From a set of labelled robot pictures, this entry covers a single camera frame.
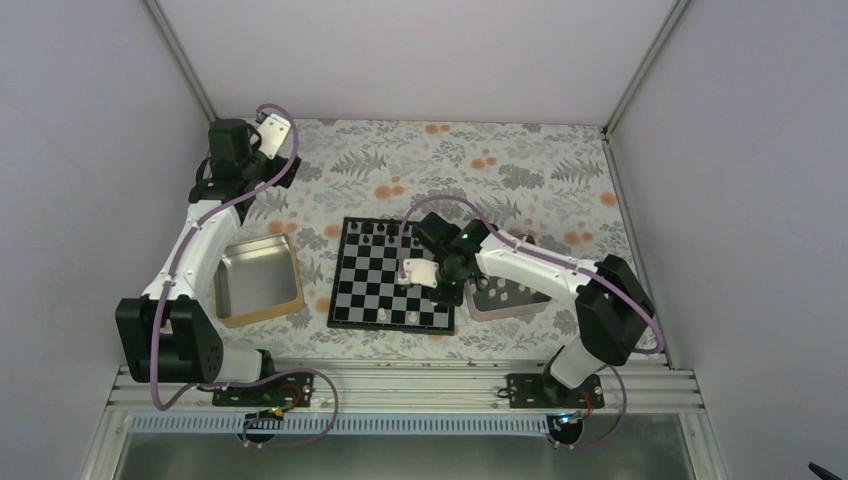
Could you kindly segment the black white chess board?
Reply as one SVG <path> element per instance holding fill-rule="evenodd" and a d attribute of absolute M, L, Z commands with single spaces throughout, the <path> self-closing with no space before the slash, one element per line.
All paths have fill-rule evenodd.
<path fill-rule="evenodd" d="M 404 248 L 339 244 L 328 327 L 447 336 L 455 333 L 453 307 L 431 302 L 420 285 L 397 283 L 398 252 L 404 259 L 432 258 L 432 254 L 421 245 Z M 388 312 L 385 323 L 377 321 L 380 307 Z M 411 312 L 418 314 L 417 325 L 407 321 Z"/>

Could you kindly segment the black chess pieces row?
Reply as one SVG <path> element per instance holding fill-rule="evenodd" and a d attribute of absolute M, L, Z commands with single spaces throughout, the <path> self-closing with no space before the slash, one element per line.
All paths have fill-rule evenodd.
<path fill-rule="evenodd" d="M 396 219 L 345 218 L 340 244 L 418 247 L 420 242 L 413 237 L 417 222 L 408 222 L 402 231 L 400 227 L 401 222 Z"/>

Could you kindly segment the aluminium front rail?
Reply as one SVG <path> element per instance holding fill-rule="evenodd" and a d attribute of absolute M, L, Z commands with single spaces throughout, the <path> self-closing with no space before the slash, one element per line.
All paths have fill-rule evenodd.
<path fill-rule="evenodd" d="M 516 410 L 497 396 L 506 375 L 525 365 L 494 367 L 456 366 L 316 366 L 335 384 L 340 413 L 505 414 L 554 413 L 552 408 Z M 698 413 L 705 403 L 691 371 L 620 368 L 628 413 Z M 334 397 L 329 384 L 315 375 L 310 413 L 331 413 Z M 614 374 L 599 374 L 605 406 L 593 413 L 614 414 L 623 405 L 623 393 Z M 107 410 L 154 411 L 149 387 L 134 383 L 121 368 L 108 396 Z M 169 411 L 211 411 L 213 394 L 190 390 Z"/>

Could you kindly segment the aluminium corner frame post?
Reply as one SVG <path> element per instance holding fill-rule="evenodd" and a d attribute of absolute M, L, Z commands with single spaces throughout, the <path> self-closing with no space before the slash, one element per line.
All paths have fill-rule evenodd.
<path fill-rule="evenodd" d="M 671 39 L 672 34 L 677 29 L 677 26 L 686 15 L 691 5 L 691 0 L 675 0 L 665 16 L 660 28 L 651 41 L 645 55 L 642 57 L 636 71 L 628 82 L 623 94 L 619 98 L 614 110 L 612 111 L 609 120 L 603 128 L 604 138 L 610 141 L 614 132 L 620 125 L 623 117 L 627 113 L 631 103 L 640 91 L 643 83 L 647 79 L 655 61 L 663 52 L 665 46 Z"/>
<path fill-rule="evenodd" d="M 178 38 L 176 30 L 168 19 L 161 2 L 157 0 L 142 0 L 141 3 L 149 13 L 156 30 L 164 41 L 169 54 L 176 63 L 181 76 L 204 116 L 208 121 L 215 120 L 217 114 L 211 100 L 191 65 L 191 61 Z"/>

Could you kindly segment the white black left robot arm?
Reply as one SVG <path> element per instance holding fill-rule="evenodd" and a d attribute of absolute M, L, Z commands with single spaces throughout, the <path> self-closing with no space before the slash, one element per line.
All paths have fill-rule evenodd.
<path fill-rule="evenodd" d="M 255 405 L 270 402 L 278 377 L 265 354 L 226 346 L 200 298 L 210 288 L 224 250 L 246 219 L 259 187 L 291 185 L 300 164 L 279 154 L 297 132 L 280 113 L 255 122 L 217 119 L 209 153 L 189 192 L 187 216 L 156 278 L 135 298 L 122 299 L 115 319 L 132 378 L 139 383 L 238 383 Z"/>

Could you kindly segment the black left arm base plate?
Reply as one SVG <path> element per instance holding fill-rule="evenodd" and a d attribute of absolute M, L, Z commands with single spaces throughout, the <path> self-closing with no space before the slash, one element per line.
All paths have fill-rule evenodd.
<path fill-rule="evenodd" d="M 309 407 L 314 375 L 295 372 L 254 387 L 228 387 L 213 393 L 216 407 L 255 407 L 289 409 Z"/>

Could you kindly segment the right aluminium corner frame post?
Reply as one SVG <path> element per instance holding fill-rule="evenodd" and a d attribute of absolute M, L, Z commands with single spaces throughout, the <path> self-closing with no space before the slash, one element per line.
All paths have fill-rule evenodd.
<path fill-rule="evenodd" d="M 642 57 L 636 71 L 628 82 L 623 94 L 619 98 L 614 110 L 612 111 L 609 120 L 603 128 L 604 138 L 610 141 L 614 132 L 620 125 L 623 117 L 627 113 L 631 103 L 640 91 L 643 83 L 647 79 L 655 61 L 663 52 L 665 46 L 671 39 L 672 34 L 677 29 L 677 26 L 686 15 L 691 5 L 691 0 L 675 0 L 665 16 L 660 28 L 651 41 L 645 55 Z"/>

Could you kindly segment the gold rimmed empty metal tin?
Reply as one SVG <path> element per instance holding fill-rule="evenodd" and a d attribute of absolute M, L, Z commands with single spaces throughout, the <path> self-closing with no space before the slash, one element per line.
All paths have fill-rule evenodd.
<path fill-rule="evenodd" d="M 214 275 L 215 314 L 230 329 L 305 306 L 296 250 L 286 234 L 225 248 Z"/>

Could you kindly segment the pink rimmed metal tin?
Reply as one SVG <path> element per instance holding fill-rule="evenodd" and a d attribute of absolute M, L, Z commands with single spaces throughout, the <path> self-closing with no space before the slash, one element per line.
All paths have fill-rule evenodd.
<path fill-rule="evenodd" d="M 485 272 L 468 279 L 464 295 L 471 318 L 479 322 L 541 313 L 551 303 L 535 289 Z"/>

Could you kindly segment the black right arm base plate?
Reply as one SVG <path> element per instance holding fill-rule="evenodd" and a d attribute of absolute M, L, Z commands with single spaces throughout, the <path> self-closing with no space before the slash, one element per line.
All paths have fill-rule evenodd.
<path fill-rule="evenodd" d="M 512 373 L 496 395 L 507 399 L 512 409 L 603 408 L 605 400 L 600 377 L 589 375 L 578 387 L 569 388 L 543 374 Z"/>

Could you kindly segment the floral patterned table mat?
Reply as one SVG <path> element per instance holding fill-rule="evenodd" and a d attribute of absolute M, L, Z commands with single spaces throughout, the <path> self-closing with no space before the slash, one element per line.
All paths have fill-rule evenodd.
<path fill-rule="evenodd" d="M 239 240 L 286 234 L 305 305 L 223 340 L 285 358 L 546 360 L 577 331 L 570 305 L 477 321 L 456 312 L 451 335 L 327 324 L 342 221 L 400 218 L 415 203 L 464 225 L 476 204 L 495 225 L 542 247 L 599 261 L 632 256 L 601 131 L 592 126 L 304 119 L 302 163 L 288 189 L 260 194 Z"/>

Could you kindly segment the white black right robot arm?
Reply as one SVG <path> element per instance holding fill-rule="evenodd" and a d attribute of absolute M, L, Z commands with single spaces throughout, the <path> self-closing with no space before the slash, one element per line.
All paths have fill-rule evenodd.
<path fill-rule="evenodd" d="M 439 305 L 461 305 L 464 284 L 483 276 L 510 280 L 573 304 L 578 334 L 543 370 L 541 391 L 552 406 L 570 404 L 585 379 L 603 367 L 624 365 L 643 333 L 658 328 L 645 289 L 618 256 L 577 260 L 520 240 L 486 220 L 459 228 L 434 212 L 413 228 L 412 236 L 432 257 L 400 257 L 397 281 L 421 286 Z"/>

